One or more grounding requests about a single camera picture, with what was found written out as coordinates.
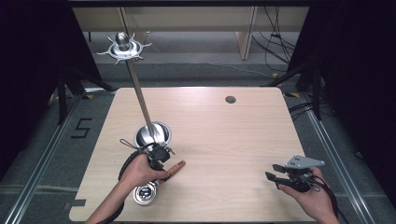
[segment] hand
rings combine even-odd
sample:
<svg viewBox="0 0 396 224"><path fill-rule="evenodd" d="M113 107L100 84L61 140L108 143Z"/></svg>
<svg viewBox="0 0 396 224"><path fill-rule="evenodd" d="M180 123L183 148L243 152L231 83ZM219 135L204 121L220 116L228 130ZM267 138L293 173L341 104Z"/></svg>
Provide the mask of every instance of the hand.
<svg viewBox="0 0 396 224"><path fill-rule="evenodd" d="M323 174L317 167L312 167L311 171L313 175L316 175L322 179ZM318 178L315 178L316 181L322 183L322 181ZM312 217L319 223L339 223L337 217L332 210L332 201L327 194L327 192L321 187L319 191L309 190L305 193L301 193L295 189L292 189L285 185L278 186L280 190L294 198L307 215Z"/></svg>
<svg viewBox="0 0 396 224"><path fill-rule="evenodd" d="M149 167L148 156L140 154L125 169L120 182L126 182L133 187L145 186L149 181L164 179L169 174L166 171L155 171Z"/></svg>

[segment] floor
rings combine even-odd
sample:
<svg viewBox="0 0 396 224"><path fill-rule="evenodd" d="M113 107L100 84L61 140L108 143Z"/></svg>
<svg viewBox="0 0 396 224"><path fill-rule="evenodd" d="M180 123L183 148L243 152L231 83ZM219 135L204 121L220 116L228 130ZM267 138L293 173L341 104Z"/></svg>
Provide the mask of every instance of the floor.
<svg viewBox="0 0 396 224"><path fill-rule="evenodd" d="M266 47L262 35L270 38L269 33L254 34ZM114 59L96 54L106 51L110 45L107 38L114 36L114 33L92 33L88 45L104 82L131 87L125 64L113 65ZM295 43L298 33L282 36ZM142 53L144 60L136 62L142 87L261 86L287 69L286 63L265 53L254 41L248 60L242 61L234 33L152 32L145 43L152 45ZM279 45L272 43L268 48L282 58L287 57L288 53ZM293 77L279 86L289 108L310 101L309 91L295 90L297 79L298 76ZM57 124L56 95L49 101L49 109L29 145L0 183L1 220L12 216L18 220L16 223L73 223L68 212L114 96L114 92L98 91L90 82L83 84L91 96L80 98L68 93L70 116L64 126ZM394 223L395 209L364 159L355 156L357 149L331 106L321 105L322 121L305 110L302 107L290 114L305 155L326 161L323 173L349 223ZM82 132L76 130L79 124L90 127L88 137L81 137Z"/></svg>

